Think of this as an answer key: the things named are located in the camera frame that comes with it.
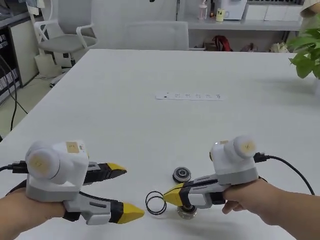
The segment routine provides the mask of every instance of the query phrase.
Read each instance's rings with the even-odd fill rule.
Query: hand
[[[5,239],[14,239],[51,218],[61,218],[65,211],[61,202],[38,202],[26,196],[25,188],[18,189],[0,199],[0,218],[10,224],[6,228],[9,237]]]
[[[232,210],[248,210],[257,214],[266,224],[276,225],[283,192],[262,179],[233,186],[223,193],[227,203],[222,212],[228,214]]]

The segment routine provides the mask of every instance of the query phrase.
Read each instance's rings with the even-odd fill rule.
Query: power strip
[[[209,93],[178,93],[178,92],[158,92],[155,95],[157,100],[190,100],[190,101],[223,101],[226,99],[221,94]]]

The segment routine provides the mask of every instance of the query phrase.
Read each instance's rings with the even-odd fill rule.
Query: green leaf
[[[320,64],[315,65],[312,72],[317,79],[320,79]]]
[[[313,37],[315,39],[320,39],[320,31],[318,28],[307,29],[303,33],[308,34],[310,35],[310,37]]]
[[[307,36],[298,36],[288,41],[287,45],[290,47],[298,48],[308,44],[316,44],[316,42],[317,42],[316,38],[307,37]]]
[[[312,49],[312,50],[307,50],[310,53],[310,59],[315,61],[320,58],[320,48]]]
[[[299,76],[299,78],[304,79],[306,76],[308,76],[311,71],[314,69],[315,62],[311,59],[305,57],[304,60],[301,60],[296,65],[296,73]]]
[[[306,54],[305,51],[304,52],[299,52],[294,56],[294,58],[289,58],[289,60],[293,65],[297,66],[300,63],[302,63],[303,61],[310,60],[309,58],[307,58],[305,56],[305,54]]]

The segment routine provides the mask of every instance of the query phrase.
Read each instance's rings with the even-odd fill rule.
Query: finger
[[[240,211],[243,211],[245,210],[243,206],[241,206],[240,204],[238,204],[238,206],[236,206],[233,211],[235,212],[240,212]]]
[[[236,201],[227,201],[226,204],[224,205],[222,212],[224,214],[230,213],[235,207],[239,205],[238,202]]]

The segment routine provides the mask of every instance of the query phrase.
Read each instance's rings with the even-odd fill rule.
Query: rubber ring
[[[148,197],[151,195],[151,194],[159,194],[161,196],[152,196],[148,199]],[[149,207],[149,202],[152,200],[152,199],[161,199],[163,200],[163,207],[161,208],[161,210],[159,211],[153,211],[150,209]],[[163,214],[166,210],[167,210],[167,202],[164,200],[164,195],[159,192],[159,191],[151,191],[147,194],[147,196],[145,197],[145,206],[146,206],[146,209],[149,213],[151,213],[152,215],[161,215]]]

